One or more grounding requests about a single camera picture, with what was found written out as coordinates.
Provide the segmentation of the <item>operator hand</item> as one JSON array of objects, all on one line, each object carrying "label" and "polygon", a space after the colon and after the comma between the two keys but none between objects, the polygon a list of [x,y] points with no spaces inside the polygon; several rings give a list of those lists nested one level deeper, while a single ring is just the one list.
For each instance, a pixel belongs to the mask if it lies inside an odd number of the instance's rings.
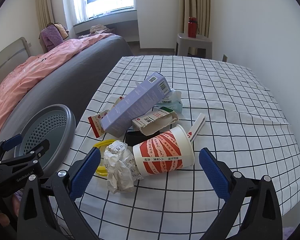
[{"label": "operator hand", "polygon": [[0,212],[0,224],[5,228],[9,226],[10,219],[3,213]]}]

